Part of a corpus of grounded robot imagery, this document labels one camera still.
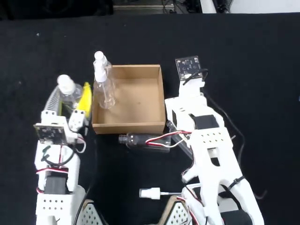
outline white plastic bracket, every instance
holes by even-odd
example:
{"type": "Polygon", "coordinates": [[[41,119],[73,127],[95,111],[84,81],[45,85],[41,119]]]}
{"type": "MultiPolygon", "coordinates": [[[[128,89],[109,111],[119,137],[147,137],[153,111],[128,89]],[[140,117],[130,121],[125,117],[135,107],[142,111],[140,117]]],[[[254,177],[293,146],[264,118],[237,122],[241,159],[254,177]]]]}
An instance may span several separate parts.
{"type": "Polygon", "coordinates": [[[84,110],[73,110],[70,120],[69,120],[69,127],[70,130],[73,132],[78,132],[80,128],[84,126],[85,122],[85,111],[84,110]]]}

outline open cardboard box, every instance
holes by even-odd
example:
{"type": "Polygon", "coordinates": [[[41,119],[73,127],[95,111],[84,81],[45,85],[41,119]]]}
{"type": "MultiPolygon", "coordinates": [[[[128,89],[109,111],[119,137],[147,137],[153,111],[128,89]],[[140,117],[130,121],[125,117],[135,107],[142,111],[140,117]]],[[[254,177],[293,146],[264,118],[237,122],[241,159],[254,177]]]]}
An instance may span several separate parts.
{"type": "Polygon", "coordinates": [[[96,134],[162,133],[164,89],[159,65],[114,65],[116,104],[103,109],[93,95],[92,125],[96,134]]]}

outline black background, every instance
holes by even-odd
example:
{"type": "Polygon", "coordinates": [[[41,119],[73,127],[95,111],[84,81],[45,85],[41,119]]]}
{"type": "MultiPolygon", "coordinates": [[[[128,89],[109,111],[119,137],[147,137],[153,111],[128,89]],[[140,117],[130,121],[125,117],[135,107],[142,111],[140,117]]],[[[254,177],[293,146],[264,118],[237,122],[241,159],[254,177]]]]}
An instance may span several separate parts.
{"type": "MultiPolygon", "coordinates": [[[[37,137],[32,125],[60,74],[93,81],[93,55],[112,64],[160,64],[165,98],[178,94],[175,58],[198,55],[210,70],[207,91],[246,136],[242,170],[265,223],[298,224],[300,14],[83,17],[0,23],[1,224],[35,224],[37,137]]],[[[81,156],[79,183],[93,174],[95,136],[81,156]]],[[[190,160],[133,154],[116,135],[97,137],[99,177],[90,198],[109,224],[157,222],[161,201],[139,199],[139,188],[180,191],[190,160]]],[[[234,142],[235,150],[239,139],[234,142]]]]}

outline white spray cap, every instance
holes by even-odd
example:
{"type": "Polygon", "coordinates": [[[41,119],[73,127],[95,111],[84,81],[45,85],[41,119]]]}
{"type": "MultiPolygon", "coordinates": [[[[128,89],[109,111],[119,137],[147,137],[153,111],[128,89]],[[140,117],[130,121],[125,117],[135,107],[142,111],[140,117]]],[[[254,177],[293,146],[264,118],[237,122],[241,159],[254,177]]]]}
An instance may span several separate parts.
{"type": "Polygon", "coordinates": [[[71,95],[76,89],[74,81],[66,74],[62,74],[57,78],[60,91],[64,95],[71,95]]]}
{"type": "Polygon", "coordinates": [[[105,67],[107,66],[107,58],[105,57],[103,52],[101,51],[95,52],[94,56],[96,61],[101,62],[102,65],[104,65],[105,67]]]}
{"type": "Polygon", "coordinates": [[[94,61],[94,69],[95,69],[95,80],[97,82],[104,82],[107,79],[106,70],[104,65],[97,60],[94,61]]]}

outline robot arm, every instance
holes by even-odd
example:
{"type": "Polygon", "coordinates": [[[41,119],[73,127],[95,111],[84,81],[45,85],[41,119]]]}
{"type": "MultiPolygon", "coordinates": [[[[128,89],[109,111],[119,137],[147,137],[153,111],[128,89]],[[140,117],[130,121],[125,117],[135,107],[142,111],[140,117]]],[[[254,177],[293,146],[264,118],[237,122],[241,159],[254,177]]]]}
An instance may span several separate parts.
{"type": "Polygon", "coordinates": [[[60,92],[56,87],[41,113],[41,122],[34,125],[39,137],[35,156],[37,225],[73,225],[85,195],[84,188],[78,185],[77,153],[83,153],[86,144],[78,131],[89,123],[90,106],[86,110],[75,109],[68,122],[65,116],[59,115],[60,106],[60,92]],[[76,149],[78,143],[84,144],[81,151],[76,149]]]}
{"type": "Polygon", "coordinates": [[[179,135],[193,158],[191,167],[182,174],[182,181],[188,183],[194,177],[200,181],[182,190],[191,217],[205,225],[263,225],[263,217],[251,186],[240,170],[224,120],[207,106],[199,90],[205,85],[203,75],[195,73],[195,78],[189,79],[192,74],[186,72],[188,67],[192,68],[189,65],[200,68],[198,58],[180,59],[176,63],[180,75],[179,96],[166,99],[165,105],[172,126],[178,131],[190,132],[179,135]],[[236,223],[225,219],[228,217],[234,217],[236,223]]]}

